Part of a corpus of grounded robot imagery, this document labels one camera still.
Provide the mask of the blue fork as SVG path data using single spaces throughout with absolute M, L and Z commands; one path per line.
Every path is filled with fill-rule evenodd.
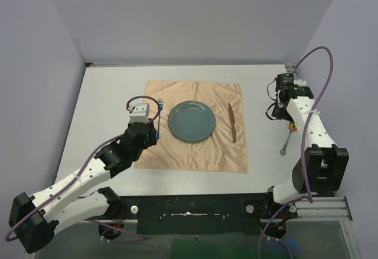
M 163 99 L 158 99 L 158 103 L 159 103 L 159 115 L 158 115 L 158 127 L 157 127 L 157 140 L 159 140 L 159 137 L 160 137 L 161 112 L 164 108 Z

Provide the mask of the iridescent gold spoon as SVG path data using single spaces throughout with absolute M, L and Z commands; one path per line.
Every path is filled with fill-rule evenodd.
M 289 140 L 291 138 L 292 133 L 297 130 L 296 125 L 293 122 L 289 123 L 288 128 L 289 128 L 288 137 L 287 137 L 284 145 L 282 146 L 282 148 L 280 150 L 280 155 L 282 155 L 282 156 L 284 156 L 286 154 L 286 149 L 287 149 L 287 146 L 288 146 L 288 143 L 289 143 Z

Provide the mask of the teal round plate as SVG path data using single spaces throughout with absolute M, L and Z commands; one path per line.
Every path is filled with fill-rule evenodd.
M 184 101 L 172 108 L 168 129 L 180 141 L 200 143 L 213 133 L 216 117 L 212 109 L 199 101 Z

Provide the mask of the copper table knife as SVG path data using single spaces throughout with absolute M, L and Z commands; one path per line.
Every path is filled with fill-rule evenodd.
M 235 127 L 235 118 L 234 118 L 234 113 L 233 113 L 233 108 L 231 104 L 228 103 L 228 112 L 229 112 L 229 118 L 230 118 L 230 127 L 231 127 L 231 132 L 232 132 L 232 140 L 235 143 L 237 140 L 237 132 L 236 132 L 236 127 Z

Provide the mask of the peach satin cloth napkin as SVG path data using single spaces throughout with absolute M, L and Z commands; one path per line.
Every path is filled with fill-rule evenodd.
M 149 80 L 146 96 L 161 98 L 160 137 L 156 146 L 145 150 L 134 164 L 137 169 L 168 169 L 247 173 L 247 147 L 242 93 L 237 83 L 187 80 Z M 168 129 L 168 114 L 184 101 L 199 101 L 215 114 L 216 127 L 206 140 L 187 143 Z M 233 108 L 237 140 L 232 140 L 228 103 Z

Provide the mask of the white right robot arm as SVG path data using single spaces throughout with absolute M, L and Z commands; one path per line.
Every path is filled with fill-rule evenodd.
M 270 119 L 295 125 L 301 135 L 301 156 L 289 180 L 274 186 L 273 196 L 263 202 L 264 212 L 271 217 L 284 210 L 284 203 L 302 194 L 338 191 L 349 161 L 347 149 L 339 147 L 325 129 L 306 83 L 295 80 L 292 73 L 277 75 L 275 83 L 276 98 Z

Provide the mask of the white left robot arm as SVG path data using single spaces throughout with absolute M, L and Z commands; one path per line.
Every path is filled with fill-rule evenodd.
M 91 188 L 130 168 L 145 149 L 157 144 L 156 134 L 151 119 L 130 122 L 123 134 L 99 145 L 74 173 L 32 196 L 16 196 L 6 241 L 18 240 L 29 254 L 45 247 L 62 224 L 56 219 L 58 213 Z

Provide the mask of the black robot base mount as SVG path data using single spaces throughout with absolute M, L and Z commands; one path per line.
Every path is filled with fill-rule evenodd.
M 258 235 L 264 220 L 296 219 L 268 193 L 176 196 L 122 196 L 96 220 L 135 220 L 140 235 Z

